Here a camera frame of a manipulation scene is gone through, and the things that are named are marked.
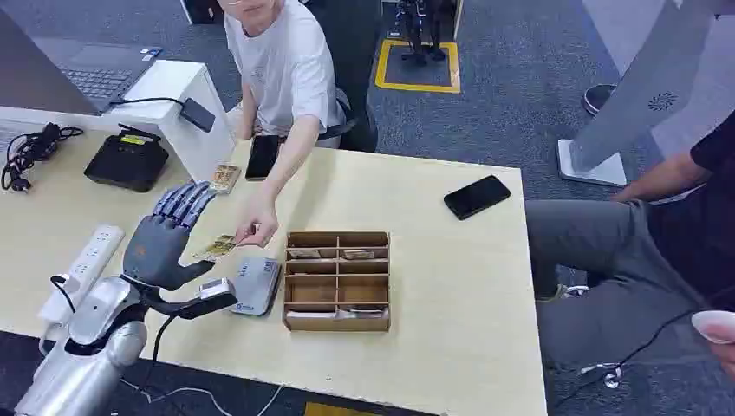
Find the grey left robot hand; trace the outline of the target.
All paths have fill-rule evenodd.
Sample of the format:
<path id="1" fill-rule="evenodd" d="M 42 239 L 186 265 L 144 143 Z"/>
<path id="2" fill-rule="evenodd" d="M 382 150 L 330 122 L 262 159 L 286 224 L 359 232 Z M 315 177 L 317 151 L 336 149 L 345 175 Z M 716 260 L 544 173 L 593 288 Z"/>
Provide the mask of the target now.
<path id="1" fill-rule="evenodd" d="M 216 197 L 208 181 L 189 182 L 167 190 L 144 216 L 122 260 L 122 275 L 137 283 L 175 291 L 209 272 L 212 261 L 179 264 L 193 227 Z"/>

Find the person's hand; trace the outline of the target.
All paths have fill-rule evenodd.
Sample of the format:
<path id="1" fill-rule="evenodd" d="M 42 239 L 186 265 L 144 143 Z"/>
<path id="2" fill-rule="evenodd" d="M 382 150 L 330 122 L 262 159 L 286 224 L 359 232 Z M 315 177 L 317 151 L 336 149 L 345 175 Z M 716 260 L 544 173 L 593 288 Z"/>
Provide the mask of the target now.
<path id="1" fill-rule="evenodd" d="M 234 238 L 237 246 L 265 248 L 279 226 L 275 202 L 270 199 L 251 201 L 244 207 L 243 214 Z"/>

